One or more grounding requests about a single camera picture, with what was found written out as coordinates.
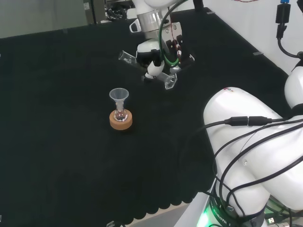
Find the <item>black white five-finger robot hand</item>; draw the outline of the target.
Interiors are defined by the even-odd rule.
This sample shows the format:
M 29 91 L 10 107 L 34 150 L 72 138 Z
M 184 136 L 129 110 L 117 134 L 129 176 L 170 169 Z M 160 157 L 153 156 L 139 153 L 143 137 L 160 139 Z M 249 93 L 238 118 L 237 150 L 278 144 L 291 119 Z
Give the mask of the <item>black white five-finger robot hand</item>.
M 182 36 L 179 22 L 171 23 L 162 30 L 162 38 L 149 38 L 139 44 L 136 62 L 145 68 L 147 79 L 159 79 L 170 88 L 177 81 L 177 73 L 195 62 Z

